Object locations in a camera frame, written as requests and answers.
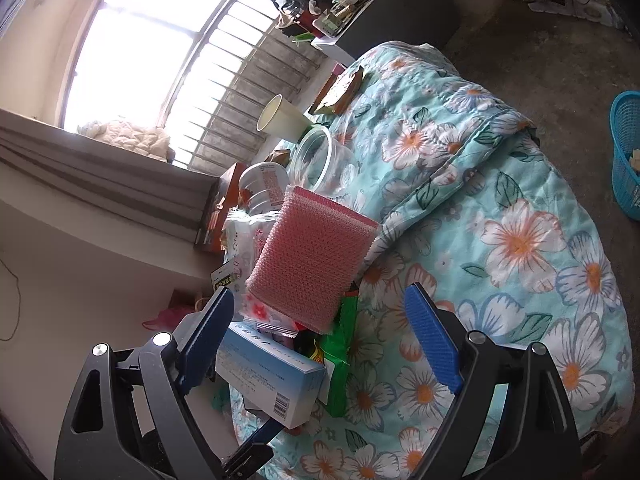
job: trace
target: pink sponge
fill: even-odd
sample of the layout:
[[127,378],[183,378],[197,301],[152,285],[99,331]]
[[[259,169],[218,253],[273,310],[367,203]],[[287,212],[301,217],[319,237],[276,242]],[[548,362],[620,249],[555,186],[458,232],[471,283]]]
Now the pink sponge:
[[329,333],[377,230],[373,220],[289,186],[246,288],[315,332]]

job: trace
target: floral bedsheet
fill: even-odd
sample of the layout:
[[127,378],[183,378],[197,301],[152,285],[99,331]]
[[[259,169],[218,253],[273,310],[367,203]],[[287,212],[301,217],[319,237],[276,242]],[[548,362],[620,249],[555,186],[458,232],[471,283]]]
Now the floral bedsheet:
[[[535,127],[429,45],[366,53],[358,96],[329,129],[360,173],[339,200],[382,224],[366,258],[350,351],[348,408],[271,442],[269,480],[405,479],[452,400],[404,314],[420,282],[440,308],[498,344],[542,341],[558,366],[578,434],[613,433],[634,398],[625,310],[598,232],[540,151]],[[500,388],[468,465],[484,465]],[[236,435],[261,425],[232,391]]]

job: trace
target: blue plastic basket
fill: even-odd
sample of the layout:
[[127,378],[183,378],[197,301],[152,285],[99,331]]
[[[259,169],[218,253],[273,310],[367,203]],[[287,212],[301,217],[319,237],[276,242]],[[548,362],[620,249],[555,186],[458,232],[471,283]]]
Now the blue plastic basket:
[[614,143],[613,194],[627,216],[640,220],[640,177],[629,164],[633,150],[640,149],[640,92],[622,92],[616,97],[609,122]]

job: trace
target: blue and white box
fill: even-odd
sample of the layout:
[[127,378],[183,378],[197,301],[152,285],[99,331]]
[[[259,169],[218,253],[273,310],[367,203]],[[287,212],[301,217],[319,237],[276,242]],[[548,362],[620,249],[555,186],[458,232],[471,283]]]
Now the blue and white box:
[[267,415],[292,429],[311,417],[325,368],[232,322],[218,348],[216,372]]

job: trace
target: gray fabric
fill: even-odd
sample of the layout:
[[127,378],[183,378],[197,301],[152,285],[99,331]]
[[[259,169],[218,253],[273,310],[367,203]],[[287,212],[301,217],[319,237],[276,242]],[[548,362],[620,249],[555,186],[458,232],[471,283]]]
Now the gray fabric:
[[114,214],[193,242],[218,177],[0,110],[0,162]]

